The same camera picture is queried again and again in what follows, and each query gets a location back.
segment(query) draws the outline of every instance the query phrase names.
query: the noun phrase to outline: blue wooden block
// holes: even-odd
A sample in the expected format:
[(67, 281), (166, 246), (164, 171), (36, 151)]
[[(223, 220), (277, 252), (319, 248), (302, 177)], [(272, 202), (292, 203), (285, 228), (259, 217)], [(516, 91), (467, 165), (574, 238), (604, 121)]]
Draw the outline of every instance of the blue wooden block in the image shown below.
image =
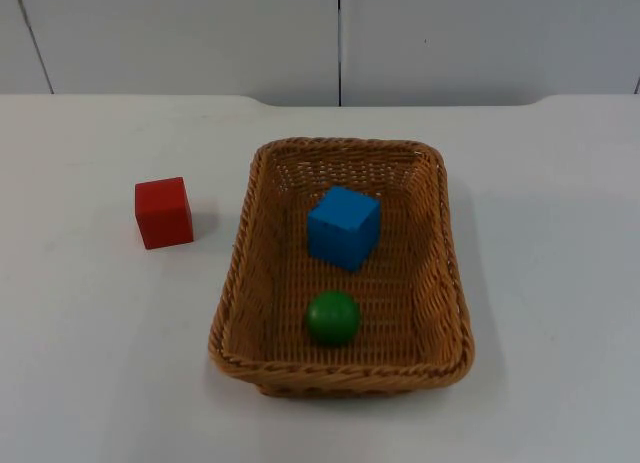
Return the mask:
[(307, 217), (309, 254), (355, 271), (380, 237), (380, 202), (339, 186), (331, 188)]

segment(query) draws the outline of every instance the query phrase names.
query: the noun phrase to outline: green ball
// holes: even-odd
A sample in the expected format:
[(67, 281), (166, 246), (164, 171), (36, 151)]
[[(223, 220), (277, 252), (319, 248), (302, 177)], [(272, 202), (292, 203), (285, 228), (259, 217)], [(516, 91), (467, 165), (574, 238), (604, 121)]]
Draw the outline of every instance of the green ball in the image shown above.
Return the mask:
[(348, 343), (358, 332), (360, 308), (347, 293), (325, 291), (309, 304), (305, 321), (317, 343), (340, 346)]

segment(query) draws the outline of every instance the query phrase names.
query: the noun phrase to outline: table surface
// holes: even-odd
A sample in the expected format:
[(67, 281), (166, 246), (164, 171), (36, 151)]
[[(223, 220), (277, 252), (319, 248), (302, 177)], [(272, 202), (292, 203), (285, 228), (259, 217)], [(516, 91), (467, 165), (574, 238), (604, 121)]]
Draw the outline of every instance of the table surface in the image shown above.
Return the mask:
[[(209, 363), (249, 162), (293, 135), (442, 152), (477, 344), (460, 383), (295, 401)], [(0, 148), (3, 461), (637, 459), (638, 97), (347, 109), (3, 96)], [(172, 176), (197, 240), (146, 251), (134, 184)]]

